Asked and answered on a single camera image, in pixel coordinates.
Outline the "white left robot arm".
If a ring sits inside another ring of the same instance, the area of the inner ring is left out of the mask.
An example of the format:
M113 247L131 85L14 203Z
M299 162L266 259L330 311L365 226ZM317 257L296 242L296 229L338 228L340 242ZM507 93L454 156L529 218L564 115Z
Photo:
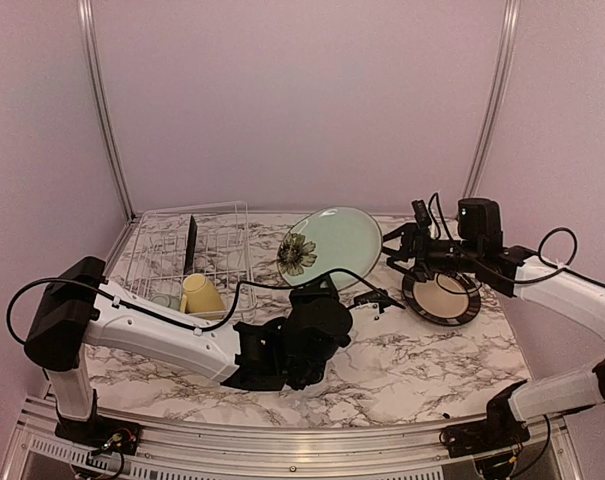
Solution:
M57 277L18 290L43 293L21 345L48 375L61 420L88 445L107 438L85 364L87 345L126 350L193 371L241 391L303 390L319 383L328 361L350 341L353 317L330 279L292 291L291 310L263 325L209 322L145 300L104 275L88 256Z

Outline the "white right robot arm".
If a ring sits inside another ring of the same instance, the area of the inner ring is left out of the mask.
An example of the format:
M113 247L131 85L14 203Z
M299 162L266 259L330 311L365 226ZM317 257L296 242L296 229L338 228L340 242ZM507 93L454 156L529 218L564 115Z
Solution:
M422 200L412 203L414 219L384 235L399 239L384 247L387 264L408 280L425 282L439 273L471 273L510 298L540 305L590 330L605 342L605 284L545 259L541 249L503 244L500 208L486 198L458 202L458 234L451 235ZM504 389L487 404L477 438L497 448L516 427L549 413L573 413L605 404L605 357L595 365L523 382Z

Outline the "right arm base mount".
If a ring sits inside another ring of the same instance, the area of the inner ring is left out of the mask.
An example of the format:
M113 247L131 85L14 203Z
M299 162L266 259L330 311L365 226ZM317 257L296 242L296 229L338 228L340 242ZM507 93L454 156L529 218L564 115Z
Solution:
M531 439L525 421L515 419L505 398L490 400L483 420L449 425L439 434L439 442L450 458L488 453L508 448L507 453L475 460L477 473L483 479L516 479L531 470L543 458L551 443L551 422L543 416L546 438L540 451L526 465L518 467L524 443Z

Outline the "yellow ceramic mug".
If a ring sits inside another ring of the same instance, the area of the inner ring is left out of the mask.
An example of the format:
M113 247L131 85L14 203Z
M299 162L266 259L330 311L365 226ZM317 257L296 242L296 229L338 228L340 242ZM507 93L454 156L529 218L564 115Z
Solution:
M203 274L191 274L183 280L180 310L213 320L221 320L226 313L221 295Z

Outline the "black rimmed cream plate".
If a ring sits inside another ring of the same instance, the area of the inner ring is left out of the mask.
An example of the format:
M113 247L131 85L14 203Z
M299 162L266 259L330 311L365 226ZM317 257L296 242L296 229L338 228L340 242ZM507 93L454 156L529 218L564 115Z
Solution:
M402 293L407 305L422 319L440 326L458 327L480 313L480 287L461 273L437 273L433 280L418 282L405 275Z

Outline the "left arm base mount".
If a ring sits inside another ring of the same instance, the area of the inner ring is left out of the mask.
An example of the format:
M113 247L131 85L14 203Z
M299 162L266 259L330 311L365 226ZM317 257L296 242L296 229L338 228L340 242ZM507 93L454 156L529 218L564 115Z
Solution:
M58 418L55 435L90 448L89 459L115 454L117 468L106 470L98 479L119 479L124 473L126 456L137 452L142 427L139 423L95 415L86 422Z

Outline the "red floral plate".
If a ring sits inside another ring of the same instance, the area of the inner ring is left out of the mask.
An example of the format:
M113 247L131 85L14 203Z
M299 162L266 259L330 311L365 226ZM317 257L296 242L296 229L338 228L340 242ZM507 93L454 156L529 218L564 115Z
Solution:
M186 237L186 250L184 256L183 275L191 275L194 271L194 258L198 234L198 225L193 215L189 218L189 228Z

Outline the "pale green flower plate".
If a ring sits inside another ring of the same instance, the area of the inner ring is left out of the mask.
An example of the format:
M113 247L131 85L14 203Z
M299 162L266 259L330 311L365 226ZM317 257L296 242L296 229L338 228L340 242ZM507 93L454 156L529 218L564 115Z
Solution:
M331 207L306 216L287 231L276 266L291 286L331 271L333 284L343 290L371 273L381 249L382 232L371 215L354 207Z

